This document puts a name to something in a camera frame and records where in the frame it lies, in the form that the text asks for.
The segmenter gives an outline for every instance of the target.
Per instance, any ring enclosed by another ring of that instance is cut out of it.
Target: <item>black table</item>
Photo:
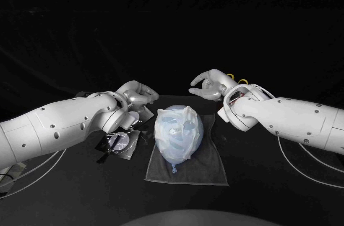
[[[199,97],[160,96],[147,108],[189,105],[198,114],[212,114],[221,103]],[[153,133],[154,118],[138,130]],[[212,141],[217,145],[230,187],[160,184],[144,181],[153,138],[138,138],[131,160],[108,157],[94,149],[104,132],[66,149],[50,173],[0,203],[0,225],[121,225],[149,214],[182,209],[209,209],[250,215],[282,225],[341,225],[344,190],[319,185],[289,166],[277,138],[260,124],[247,132],[237,130],[217,115]],[[295,166],[316,179],[342,182],[344,176],[305,154],[297,144],[280,139]],[[322,160],[335,163],[332,153],[310,149]],[[30,170],[49,156],[32,160]],[[13,191],[26,186],[49,169],[19,180]]]

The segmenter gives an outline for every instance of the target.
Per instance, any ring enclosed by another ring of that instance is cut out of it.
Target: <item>cloth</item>
[[[211,140],[211,128],[215,122],[215,115],[199,115],[199,117],[204,126],[204,137],[191,159],[176,165],[178,172],[173,174],[172,166],[163,159],[157,146],[154,145],[146,181],[166,184],[228,186],[221,158]]]

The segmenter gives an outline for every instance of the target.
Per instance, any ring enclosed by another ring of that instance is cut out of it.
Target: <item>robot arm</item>
[[[254,85],[237,85],[219,70],[202,73],[191,86],[204,79],[215,84],[202,85],[202,90],[192,88],[189,92],[205,99],[209,92],[222,94],[224,107],[218,115],[237,129],[247,131],[260,122],[276,136],[344,154],[344,110],[290,98],[270,99]]]
[[[1,122],[0,169],[71,147],[94,131],[128,129],[137,120],[127,112],[128,103],[140,105],[157,98],[149,87],[131,81],[115,92],[53,102]]]

